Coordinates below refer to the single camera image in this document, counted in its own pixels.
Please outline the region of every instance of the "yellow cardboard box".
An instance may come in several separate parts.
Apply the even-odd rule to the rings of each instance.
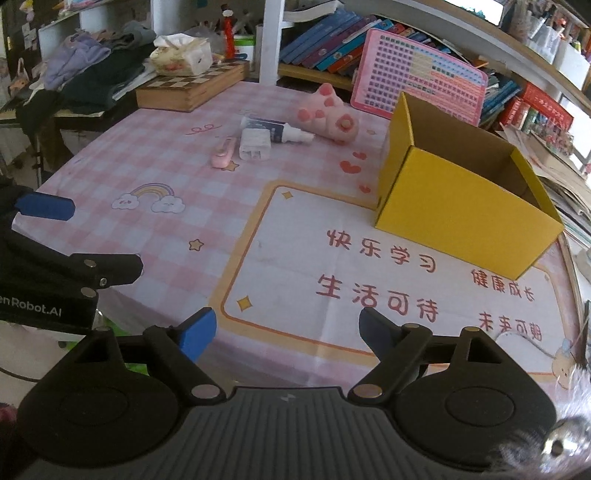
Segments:
[[[375,226],[516,280],[564,226],[510,143],[402,93]]]

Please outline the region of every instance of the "rainbow print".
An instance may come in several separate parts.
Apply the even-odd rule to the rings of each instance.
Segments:
[[[129,193],[131,195],[135,195],[136,197],[141,197],[142,195],[153,193],[157,195],[160,200],[162,200],[164,197],[168,195],[174,197],[174,190],[165,183],[146,183],[144,185],[140,185],[135,190]]]

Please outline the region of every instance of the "pink plush toy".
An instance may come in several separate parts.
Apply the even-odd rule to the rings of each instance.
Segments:
[[[359,119],[336,95],[333,86],[323,83],[298,107],[295,126],[346,144],[357,137]]]

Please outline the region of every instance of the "chessboard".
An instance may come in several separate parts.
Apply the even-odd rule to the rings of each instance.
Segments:
[[[140,108],[191,112],[214,96],[244,80],[247,61],[234,60],[212,66],[190,77],[158,76],[135,90]]]

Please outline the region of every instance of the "white container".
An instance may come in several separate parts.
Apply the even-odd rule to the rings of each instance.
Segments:
[[[554,59],[554,66],[579,90],[583,88],[589,72],[589,62],[568,42],[561,40]]]
[[[560,34],[552,27],[543,25],[534,39],[526,40],[524,44],[539,54],[545,61],[552,63],[560,45]]]
[[[246,59],[250,62],[251,72],[255,69],[255,36],[254,35],[234,35],[234,47],[236,53],[246,54]]]
[[[304,132],[299,128],[292,127],[290,124],[278,120],[267,120],[265,118],[256,118],[243,116],[240,122],[240,128],[261,128],[269,130],[271,141],[273,143],[311,143],[315,135]]]
[[[269,160],[271,158],[271,132],[265,128],[245,128],[242,130],[240,158],[243,160]]]

